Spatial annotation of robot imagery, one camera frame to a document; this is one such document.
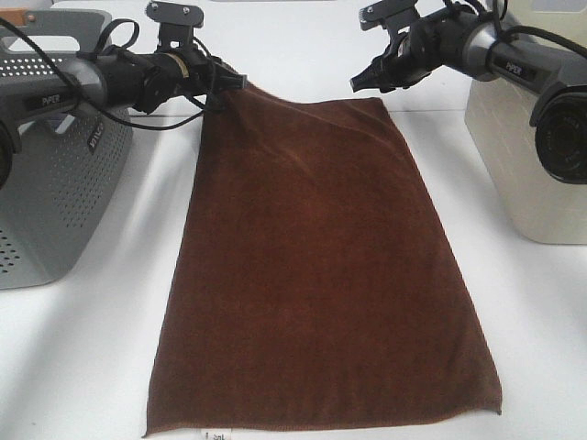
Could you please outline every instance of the robotic arm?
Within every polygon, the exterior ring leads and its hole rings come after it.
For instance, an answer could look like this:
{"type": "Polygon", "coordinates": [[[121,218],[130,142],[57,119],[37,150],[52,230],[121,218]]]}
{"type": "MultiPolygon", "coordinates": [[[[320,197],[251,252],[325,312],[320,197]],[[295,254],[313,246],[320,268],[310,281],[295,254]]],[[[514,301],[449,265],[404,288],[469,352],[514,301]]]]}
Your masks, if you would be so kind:
{"type": "MultiPolygon", "coordinates": [[[[106,26],[94,50],[77,52],[75,57],[60,60],[59,66],[35,43],[28,41],[41,57],[45,74],[24,78],[17,66],[0,65],[3,82],[0,94],[0,188],[8,178],[12,155],[21,150],[18,127],[51,115],[95,115],[97,112],[123,124],[111,112],[133,107],[152,113],[174,96],[184,96],[203,110],[218,110],[216,94],[241,89],[246,76],[233,71],[218,57],[212,56],[194,37],[194,28],[204,22],[204,13],[194,5],[150,3],[147,15],[160,23],[159,45],[154,53],[135,54],[127,49],[138,36],[135,33],[122,47],[106,47],[116,26],[130,20],[115,20],[106,26]],[[206,104],[194,99],[207,95],[206,104]]],[[[13,34],[29,40],[20,28],[3,25],[13,34]]]]}
{"type": "Polygon", "coordinates": [[[473,10],[445,1],[446,7],[425,17],[416,3],[383,0],[361,9],[361,28],[381,25],[391,42],[352,78],[353,91],[406,89],[441,65],[478,81],[505,78],[537,95],[529,124],[537,127],[537,154],[547,172],[561,182],[587,183],[587,50],[512,40],[514,32],[503,32],[478,2],[468,2],[473,10]]]}

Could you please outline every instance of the black cable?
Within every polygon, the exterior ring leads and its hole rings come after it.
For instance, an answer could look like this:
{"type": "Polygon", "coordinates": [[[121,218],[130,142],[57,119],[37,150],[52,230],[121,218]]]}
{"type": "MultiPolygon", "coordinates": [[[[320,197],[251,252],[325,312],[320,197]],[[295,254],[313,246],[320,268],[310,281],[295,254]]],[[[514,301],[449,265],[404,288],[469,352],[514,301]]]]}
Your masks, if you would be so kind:
{"type": "MultiPolygon", "coordinates": [[[[33,41],[27,34],[25,34],[23,31],[21,31],[18,27],[14,26],[12,23],[10,23],[9,21],[6,21],[5,19],[3,19],[1,17],[0,17],[0,25],[4,26],[8,30],[10,30],[14,35],[21,38],[25,43],[27,43],[43,59],[43,61],[45,61],[45,63],[53,70],[53,72],[65,83],[65,85],[67,85],[70,88],[70,90],[72,90],[72,92],[75,94],[75,96],[78,98],[78,100],[85,101],[92,108],[97,110],[100,114],[102,114],[103,116],[107,117],[108,119],[110,119],[114,122],[117,122],[118,124],[121,124],[126,127],[139,128],[139,129],[143,129],[143,130],[166,131],[166,130],[173,130],[175,128],[182,127],[185,124],[192,122],[193,120],[195,120],[197,117],[201,116],[204,113],[204,110],[200,111],[194,115],[191,115],[191,116],[185,118],[183,121],[180,121],[177,124],[172,124],[170,126],[145,126],[143,124],[136,124],[133,122],[126,121],[125,119],[122,119],[116,115],[113,115],[108,110],[104,109],[101,105],[99,105],[98,103],[95,103],[89,96],[87,96],[80,89],[80,87],[78,85],[73,83],[72,80],[70,80],[67,77],[67,75],[59,67],[57,67],[57,65],[53,62],[53,60],[50,58],[50,56],[47,55],[47,53],[37,43],[35,43],[35,41],[33,41]]],[[[197,40],[197,41],[202,46],[202,48],[205,47],[199,40],[197,40]]],[[[210,52],[207,49],[205,49],[205,54],[206,54],[206,58],[208,60],[210,60],[214,65],[213,72],[216,72],[216,66],[214,64],[214,59],[212,58],[212,55],[210,54],[210,52]]],[[[213,76],[212,82],[211,82],[212,85],[214,85],[215,79],[216,79],[216,76],[213,76]]]]}
{"type": "Polygon", "coordinates": [[[545,29],[530,26],[513,26],[503,31],[502,39],[504,41],[510,41],[511,37],[514,34],[533,35],[535,37],[540,37],[541,39],[545,39],[553,43],[556,43],[562,46],[563,48],[571,50],[576,54],[581,55],[583,58],[587,59],[587,48],[584,48],[580,44],[577,44],[568,38],[564,38],[558,34],[554,34],[545,29]]]}
{"type": "Polygon", "coordinates": [[[507,0],[504,0],[504,10],[502,11],[502,14],[499,16],[499,19],[503,20],[505,18],[506,14],[507,14],[507,0]]]}
{"type": "Polygon", "coordinates": [[[507,4],[508,0],[504,0],[504,10],[500,14],[497,0],[493,0],[493,25],[495,26],[495,34],[498,41],[509,43],[511,42],[513,35],[532,35],[556,43],[562,46],[563,48],[571,50],[577,53],[578,55],[581,55],[583,58],[587,59],[587,48],[584,48],[580,44],[577,44],[568,38],[564,38],[558,34],[547,31],[545,29],[531,26],[512,26],[504,30],[502,28],[501,22],[505,18],[505,14],[507,13],[507,4]]]}
{"type": "Polygon", "coordinates": [[[205,46],[205,44],[197,37],[192,37],[193,41],[195,41],[204,51],[205,57],[208,60],[208,65],[211,66],[210,69],[210,76],[212,77],[212,79],[210,80],[210,88],[205,92],[206,95],[206,103],[202,103],[201,101],[199,101],[198,99],[194,98],[193,96],[191,96],[189,93],[184,93],[183,97],[185,99],[187,99],[190,103],[192,103],[193,105],[201,108],[204,111],[209,111],[209,112],[217,112],[219,111],[219,109],[214,108],[212,105],[210,105],[207,100],[212,100],[213,97],[216,97],[214,94],[214,86],[216,85],[216,63],[214,61],[214,56],[212,55],[212,53],[210,53],[210,50],[208,50],[208,48],[205,46]]]}
{"type": "Polygon", "coordinates": [[[473,9],[475,9],[475,11],[477,11],[477,14],[479,14],[479,15],[481,15],[487,11],[479,0],[464,0],[464,1],[467,2],[469,5],[471,5],[473,7],[473,9]]]}
{"type": "Polygon", "coordinates": [[[104,51],[106,43],[108,42],[108,39],[110,39],[110,35],[112,35],[112,32],[114,32],[116,28],[118,28],[120,25],[124,23],[132,23],[133,32],[130,39],[125,44],[120,46],[120,48],[128,49],[133,44],[135,44],[138,39],[138,33],[140,32],[140,27],[138,26],[138,23],[135,20],[130,20],[128,18],[118,18],[108,23],[108,25],[100,33],[100,37],[98,38],[98,41],[95,43],[94,50],[87,54],[84,53],[84,57],[87,60],[95,61],[98,58],[98,55],[100,55],[104,51]]]}
{"type": "Polygon", "coordinates": [[[499,14],[499,5],[497,4],[497,0],[492,0],[492,18],[493,18],[493,28],[495,29],[495,37],[497,40],[502,40],[502,34],[504,30],[502,28],[502,18],[499,14]]]}

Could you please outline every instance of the gray basket handle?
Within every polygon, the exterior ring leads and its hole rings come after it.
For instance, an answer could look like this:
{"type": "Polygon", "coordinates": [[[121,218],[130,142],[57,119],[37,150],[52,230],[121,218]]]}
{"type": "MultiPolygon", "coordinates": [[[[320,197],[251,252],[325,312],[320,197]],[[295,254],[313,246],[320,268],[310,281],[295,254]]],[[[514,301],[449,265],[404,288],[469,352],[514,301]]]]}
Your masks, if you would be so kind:
{"type": "MultiPolygon", "coordinates": [[[[26,25],[18,27],[30,37],[58,36],[73,37],[80,45],[80,51],[90,52],[105,25],[112,17],[105,11],[89,9],[49,9],[28,11],[26,25]]],[[[1,39],[15,35],[5,27],[0,27],[0,53],[11,53],[1,39]]]]}

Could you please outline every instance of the wire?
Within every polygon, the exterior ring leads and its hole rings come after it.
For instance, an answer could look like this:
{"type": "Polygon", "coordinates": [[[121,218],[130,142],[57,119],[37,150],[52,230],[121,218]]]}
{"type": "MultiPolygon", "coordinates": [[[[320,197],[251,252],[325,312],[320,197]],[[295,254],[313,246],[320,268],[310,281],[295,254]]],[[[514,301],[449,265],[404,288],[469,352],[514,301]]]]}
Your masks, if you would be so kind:
{"type": "Polygon", "coordinates": [[[583,58],[587,59],[587,48],[584,48],[580,44],[577,44],[574,41],[571,41],[570,39],[564,38],[558,34],[554,34],[545,29],[530,26],[514,26],[505,30],[502,33],[502,38],[505,41],[509,41],[511,40],[511,37],[514,34],[533,35],[535,37],[540,37],[541,39],[545,39],[553,43],[556,43],[562,46],[563,48],[571,50],[576,54],[581,55],[583,58]]]}
{"type": "MultiPolygon", "coordinates": [[[[27,43],[43,59],[43,61],[45,61],[45,63],[53,70],[53,72],[65,83],[65,85],[67,85],[72,90],[72,92],[75,93],[75,96],[78,98],[78,100],[85,101],[92,108],[97,110],[101,115],[107,117],[108,119],[110,119],[114,122],[117,122],[118,124],[121,124],[126,127],[139,128],[139,129],[143,129],[143,130],[166,131],[166,130],[173,130],[175,128],[182,127],[182,126],[194,121],[197,117],[200,117],[204,113],[204,110],[202,110],[194,115],[191,115],[191,116],[185,118],[184,120],[178,122],[177,124],[172,124],[169,126],[146,126],[143,124],[136,124],[136,123],[127,121],[125,119],[122,119],[116,115],[113,115],[108,110],[103,108],[101,105],[99,105],[98,103],[95,103],[89,96],[87,96],[77,84],[73,83],[73,81],[70,80],[67,77],[67,75],[59,67],[57,67],[57,65],[55,64],[55,62],[53,62],[53,60],[50,58],[50,56],[37,43],[35,43],[34,40],[32,40],[27,34],[25,34],[23,31],[21,31],[18,27],[14,26],[12,23],[10,23],[9,21],[7,21],[1,17],[0,17],[0,25],[4,26],[8,30],[10,30],[14,35],[21,38],[25,43],[27,43]]],[[[216,64],[214,63],[214,58],[212,57],[212,54],[208,51],[208,49],[205,49],[205,46],[201,41],[199,41],[195,37],[194,37],[194,39],[205,50],[206,58],[213,64],[213,72],[216,73],[216,64]]],[[[211,81],[211,86],[212,86],[211,90],[214,90],[213,86],[214,86],[215,80],[216,80],[216,75],[214,74],[212,77],[212,81],[211,81]]]]}
{"type": "Polygon", "coordinates": [[[584,48],[580,44],[577,44],[568,38],[564,38],[545,29],[531,26],[512,26],[504,30],[502,28],[501,22],[504,20],[505,14],[507,13],[507,4],[508,0],[504,0],[504,10],[500,14],[497,0],[493,0],[493,25],[495,26],[495,34],[498,41],[509,43],[511,42],[514,35],[532,35],[534,37],[539,37],[541,39],[556,43],[561,47],[571,50],[587,59],[587,48],[584,48]]]}
{"type": "MultiPolygon", "coordinates": [[[[211,76],[211,80],[210,80],[210,88],[205,92],[206,98],[211,100],[213,98],[217,98],[217,96],[214,94],[214,87],[216,85],[216,63],[214,61],[214,56],[212,55],[212,53],[210,53],[210,50],[208,50],[208,48],[205,46],[205,44],[197,37],[192,37],[193,41],[195,43],[197,43],[202,50],[204,51],[204,54],[206,56],[206,59],[208,60],[208,65],[211,66],[210,68],[210,76],[211,76]]],[[[191,96],[188,92],[183,94],[183,97],[185,99],[187,99],[190,103],[192,103],[193,105],[201,108],[204,111],[209,111],[209,112],[218,112],[221,110],[221,108],[214,108],[212,105],[208,104],[207,100],[206,100],[206,104],[202,103],[201,101],[195,99],[193,96],[191,96]]]]}
{"type": "Polygon", "coordinates": [[[473,9],[475,9],[475,11],[477,11],[477,14],[479,14],[479,15],[481,15],[487,11],[479,0],[464,0],[464,1],[467,2],[469,5],[471,5],[473,7],[473,9]]]}
{"type": "Polygon", "coordinates": [[[499,19],[503,20],[505,18],[506,14],[507,14],[507,0],[504,0],[504,10],[502,11],[502,14],[499,16],[499,19]]]}

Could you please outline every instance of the gray plastic basket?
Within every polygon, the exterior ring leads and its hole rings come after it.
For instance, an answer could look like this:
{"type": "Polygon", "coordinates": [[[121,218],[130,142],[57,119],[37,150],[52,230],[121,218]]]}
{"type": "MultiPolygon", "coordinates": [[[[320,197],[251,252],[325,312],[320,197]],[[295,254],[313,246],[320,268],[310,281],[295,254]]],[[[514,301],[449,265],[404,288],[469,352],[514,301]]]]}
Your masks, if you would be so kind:
{"type": "MultiPolygon", "coordinates": [[[[90,51],[109,15],[100,11],[35,11],[29,35],[67,35],[90,51]]],[[[8,37],[0,28],[0,37],[8,37]]],[[[56,63],[72,52],[49,52],[56,63]]],[[[12,52],[0,44],[0,67],[21,72],[18,80],[51,75],[34,52],[12,52]]],[[[0,93],[8,79],[0,71],[0,93]]],[[[128,118],[127,112],[117,112],[128,118]]],[[[94,233],[125,164],[132,130],[102,116],[67,116],[21,129],[22,151],[0,190],[0,289],[40,285],[65,275],[94,233]],[[90,142],[103,130],[97,146],[90,142]]]]}

